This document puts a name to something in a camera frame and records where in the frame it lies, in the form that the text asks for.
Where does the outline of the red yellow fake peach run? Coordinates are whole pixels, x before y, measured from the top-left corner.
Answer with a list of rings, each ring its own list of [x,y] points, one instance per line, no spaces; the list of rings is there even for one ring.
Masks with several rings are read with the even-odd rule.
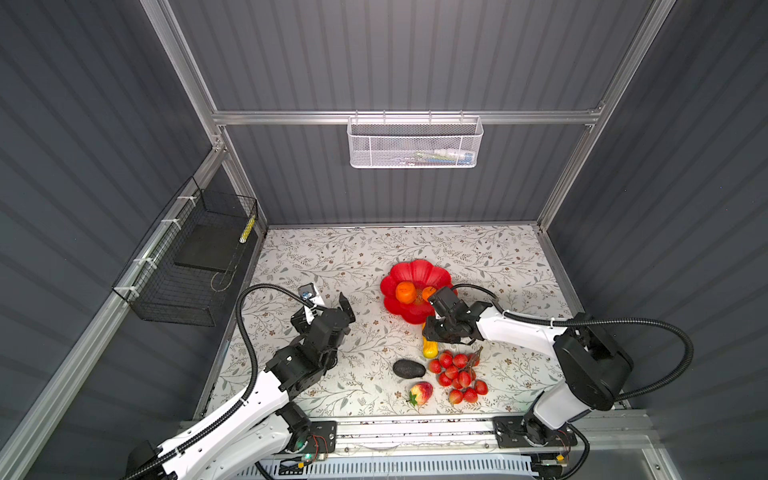
[[[408,393],[408,403],[414,407],[424,406],[433,396],[434,387],[429,382],[414,384]]]

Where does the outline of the dark fake avocado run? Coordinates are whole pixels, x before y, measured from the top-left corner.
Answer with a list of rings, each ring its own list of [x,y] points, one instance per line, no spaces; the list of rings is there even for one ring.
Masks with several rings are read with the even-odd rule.
[[[426,368],[423,364],[410,359],[399,359],[392,366],[393,373],[402,379],[423,378]]]

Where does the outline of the red flower-shaped fruit bowl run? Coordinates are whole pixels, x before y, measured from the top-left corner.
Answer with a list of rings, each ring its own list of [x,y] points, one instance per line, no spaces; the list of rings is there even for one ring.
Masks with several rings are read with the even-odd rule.
[[[452,287],[450,273],[427,260],[394,265],[380,283],[385,309],[412,325],[424,324],[435,313],[429,298],[443,287]]]

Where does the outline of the red fake cherry tomato bunch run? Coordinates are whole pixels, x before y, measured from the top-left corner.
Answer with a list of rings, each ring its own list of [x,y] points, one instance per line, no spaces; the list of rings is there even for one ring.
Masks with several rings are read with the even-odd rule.
[[[427,371],[434,374],[438,384],[447,390],[450,405],[474,404],[489,394],[488,384],[477,374],[482,352],[482,347],[469,353],[429,351]]]

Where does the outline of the orange fake fruit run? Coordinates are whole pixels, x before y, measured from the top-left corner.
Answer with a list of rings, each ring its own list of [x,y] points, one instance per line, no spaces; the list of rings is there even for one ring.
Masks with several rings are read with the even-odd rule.
[[[396,285],[395,298],[401,304],[413,304],[419,294],[415,285],[410,281],[402,281]]]

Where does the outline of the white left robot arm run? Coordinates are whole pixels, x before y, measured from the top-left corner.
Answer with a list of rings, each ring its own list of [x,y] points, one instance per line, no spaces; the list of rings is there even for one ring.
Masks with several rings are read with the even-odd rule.
[[[337,363],[338,348],[354,312],[342,297],[338,307],[303,311],[299,336],[255,367],[245,389],[203,420],[157,447],[129,455],[127,479],[230,479],[283,450],[299,450],[311,422],[293,400]]]

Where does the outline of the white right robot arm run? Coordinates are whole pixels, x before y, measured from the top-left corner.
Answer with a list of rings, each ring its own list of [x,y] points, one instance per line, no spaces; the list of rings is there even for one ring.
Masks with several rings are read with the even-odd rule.
[[[477,378],[489,393],[474,403],[453,405],[450,389],[427,372],[422,379],[433,385],[433,396],[425,405],[415,406],[407,396],[416,381],[398,377],[392,366],[399,359],[426,364],[422,348],[419,326],[390,314],[383,305],[364,309],[339,353],[338,366],[328,375],[326,389],[336,395],[328,411],[343,417],[518,413],[563,378],[554,358],[529,348],[487,341],[470,347],[442,345],[442,351],[453,353],[481,352]]]

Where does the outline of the yellow fake squash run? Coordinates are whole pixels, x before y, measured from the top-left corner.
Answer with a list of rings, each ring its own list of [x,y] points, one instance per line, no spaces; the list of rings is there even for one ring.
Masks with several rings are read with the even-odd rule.
[[[435,341],[428,340],[426,337],[422,338],[422,355],[427,360],[436,359],[439,355],[439,345]]]

